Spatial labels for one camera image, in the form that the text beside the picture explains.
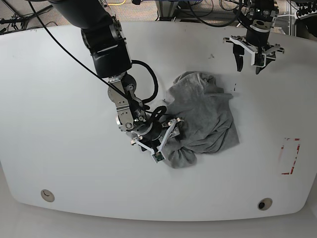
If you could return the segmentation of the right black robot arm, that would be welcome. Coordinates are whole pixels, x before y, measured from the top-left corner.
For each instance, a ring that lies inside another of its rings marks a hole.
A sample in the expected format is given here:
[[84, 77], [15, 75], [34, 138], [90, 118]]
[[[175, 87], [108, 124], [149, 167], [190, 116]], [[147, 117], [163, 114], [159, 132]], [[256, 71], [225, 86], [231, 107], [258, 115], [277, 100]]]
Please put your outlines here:
[[[182, 120], [172, 115], [161, 120], [166, 115], [166, 106], [149, 111], [148, 104], [158, 95], [158, 80], [148, 64], [130, 58], [120, 22], [106, 11], [101, 0], [52, 0], [50, 4], [80, 28], [95, 74], [108, 85], [108, 96], [116, 106], [118, 128], [132, 137], [132, 145], [149, 151], [155, 161], [167, 159], [167, 141], [179, 135], [178, 123]], [[135, 95], [137, 83], [128, 74], [135, 64], [146, 68], [154, 82], [154, 91], [146, 99]]]

